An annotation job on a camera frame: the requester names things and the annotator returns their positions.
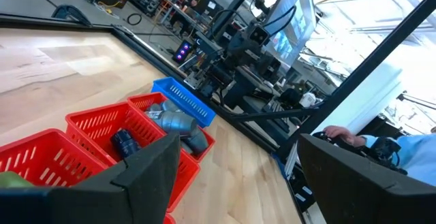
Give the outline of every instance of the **black metal frame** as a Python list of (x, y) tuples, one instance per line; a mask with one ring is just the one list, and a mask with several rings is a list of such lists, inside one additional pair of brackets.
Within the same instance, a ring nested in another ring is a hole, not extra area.
[(319, 112), (308, 118), (298, 130), (293, 133), (286, 145), (283, 145), (277, 154), (282, 160), (286, 161), (292, 145), (297, 141), (301, 133), (312, 133), (338, 106), (351, 94), (357, 86), (371, 72), (374, 71), (395, 48), (408, 37), (416, 27), (418, 27), (426, 18), (433, 13), (436, 0), (422, 0), (422, 2), (383, 40), (383, 42), (374, 49), (374, 51), (351, 73), (344, 83), (337, 88), (334, 93), (326, 100)]
[(278, 148), (273, 143), (269, 142), (259, 132), (252, 129), (243, 121), (254, 121), (262, 119), (283, 118), (286, 116), (298, 116), (304, 110), (291, 110), (284, 112), (272, 112), (262, 114), (235, 115), (229, 113), (225, 108), (221, 107), (217, 102), (211, 101), (193, 90), (188, 84), (183, 82), (184, 76), (167, 63), (161, 60), (152, 50), (144, 46), (135, 35), (123, 31), (122, 28), (110, 25), (97, 25), (86, 27), (80, 22), (73, 20), (36, 18), (30, 16), (17, 16), (13, 14), (0, 14), (0, 28), (17, 28), (17, 29), (43, 29), (43, 30), (58, 30), (58, 31), (90, 31), (90, 32), (106, 32), (117, 37), (124, 44), (129, 46), (133, 51), (139, 54), (146, 61), (155, 66), (159, 71), (167, 76), (176, 79), (185, 88), (191, 91), (196, 97), (202, 100), (206, 105), (212, 108), (216, 113), (224, 118), (229, 124), (242, 132), (250, 140), (262, 147), (267, 153), (277, 153), (277, 156), (284, 163), (288, 156), (292, 145), (297, 140), (301, 133), (311, 133), (324, 119), (329, 116), (334, 109), (399, 45), (409, 36), (413, 30), (429, 16), (436, 8), (434, 3), (436, 0), (423, 0), (416, 9), (362, 62), (362, 64), (349, 76), (349, 78), (331, 95), (325, 104), (316, 109), (313, 115), (310, 116), (300, 127), (293, 133), (288, 143)]

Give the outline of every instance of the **black metal pole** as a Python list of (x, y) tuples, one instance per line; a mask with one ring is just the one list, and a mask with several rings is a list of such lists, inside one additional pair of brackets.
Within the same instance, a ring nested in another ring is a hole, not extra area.
[(244, 121), (257, 121), (266, 119), (277, 119), (277, 118), (289, 118), (289, 117), (299, 117), (312, 115), (315, 111), (319, 109), (295, 109), (280, 112), (263, 112), (259, 114), (245, 114), (245, 115), (233, 115), (233, 119), (239, 122)]
[(225, 27), (227, 21), (232, 17), (234, 12), (244, 3), (244, 1), (245, 0), (233, 0), (227, 8), (227, 11), (221, 13), (221, 15), (213, 24), (213, 27), (211, 27), (211, 30), (206, 34), (207, 38), (210, 39), (218, 34), (218, 32), (220, 32), (220, 30)]
[(436, 0), (422, 0), (422, 2), (374, 49), (374, 51), (353, 71), (345, 82), (326, 100), (322, 109), (305, 121), (300, 129), (294, 132), (287, 143), (277, 151), (282, 162), (286, 161), (292, 145), (301, 133), (311, 133), (341, 102), (347, 98), (357, 86), (382, 63), (389, 54), (400, 45), (436, 8)]

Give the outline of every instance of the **person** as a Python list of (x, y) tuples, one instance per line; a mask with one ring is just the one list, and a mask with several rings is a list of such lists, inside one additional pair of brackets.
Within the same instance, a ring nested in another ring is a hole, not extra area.
[[(370, 148), (377, 140), (371, 135), (353, 135), (347, 128), (340, 126), (327, 126), (324, 133), (329, 138), (340, 137), (354, 147)], [(436, 133), (401, 136), (396, 143), (401, 146), (398, 153), (399, 167), (406, 170), (409, 177), (436, 186)], [(393, 157), (392, 162), (398, 162), (396, 155)]]
[[(196, 0), (191, 0), (190, 2), (184, 2), (182, 3), (182, 9), (186, 7), (190, 7), (191, 9), (196, 11), (196, 7), (197, 7), (197, 1)], [(189, 22), (188, 20), (186, 20), (186, 18), (184, 16), (182, 16), (181, 14), (179, 14), (178, 12), (175, 12), (174, 15), (171, 17), (170, 20), (170, 25), (167, 26), (167, 28), (169, 28), (169, 30), (174, 30), (174, 24), (176, 24), (176, 22), (181, 23), (183, 26), (181, 28), (181, 30), (179, 31), (179, 37), (183, 36), (183, 33), (188, 32), (189, 30)]]

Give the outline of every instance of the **red basket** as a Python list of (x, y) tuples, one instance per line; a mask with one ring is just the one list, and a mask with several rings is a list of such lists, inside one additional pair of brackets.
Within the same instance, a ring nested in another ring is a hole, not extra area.
[[(167, 100), (167, 98), (165, 97), (164, 94), (160, 92), (156, 92), (156, 93), (149, 93), (145, 95), (136, 95), (127, 98), (127, 100), (132, 106), (138, 108), (141, 112), (144, 112), (149, 106), (153, 105), (154, 103), (161, 103)], [(203, 130), (201, 127), (199, 128), (204, 133), (204, 136), (206, 136), (207, 143), (209, 146), (203, 153), (199, 155), (189, 155), (193, 157), (198, 163), (203, 160), (203, 158), (211, 150), (213, 144), (215, 143), (215, 140), (212, 138), (212, 136), (210, 136), (207, 132), (205, 132), (205, 130)]]
[(68, 114), (65, 119), (67, 135), (109, 166), (121, 160), (110, 141), (119, 129), (128, 130), (141, 147), (165, 135), (152, 120), (127, 102)]
[[(68, 114), (65, 119), (67, 135), (109, 166), (121, 160), (110, 141), (120, 128), (127, 129), (141, 147), (165, 136), (159, 126), (127, 102)], [(168, 212), (176, 208), (199, 171), (197, 162), (182, 152)]]
[(165, 215), (165, 219), (163, 220), (163, 224), (176, 224), (176, 221), (169, 215)]
[(58, 129), (0, 147), (0, 172), (13, 171), (40, 187), (68, 187), (104, 169), (104, 164)]

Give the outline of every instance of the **white wall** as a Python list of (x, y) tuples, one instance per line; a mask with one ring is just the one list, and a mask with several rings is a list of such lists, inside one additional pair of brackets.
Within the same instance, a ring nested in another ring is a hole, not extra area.
[(314, 132), (329, 125), (344, 126), (353, 133), (363, 129), (406, 89), (409, 74), (415, 72), (419, 76), (414, 69), (416, 56), (411, 48), (399, 46)]

